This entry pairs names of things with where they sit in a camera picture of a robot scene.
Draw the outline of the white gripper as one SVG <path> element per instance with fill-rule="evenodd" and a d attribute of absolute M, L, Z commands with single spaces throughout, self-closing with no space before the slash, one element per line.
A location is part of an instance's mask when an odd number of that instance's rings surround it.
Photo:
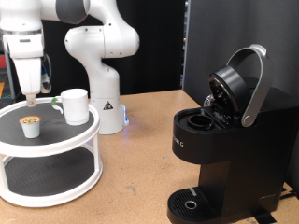
<path fill-rule="evenodd" d="M 27 105 L 36 105 L 35 94 L 40 93 L 41 88 L 41 59 L 24 58 L 13 60 L 21 92 L 26 95 Z"/>

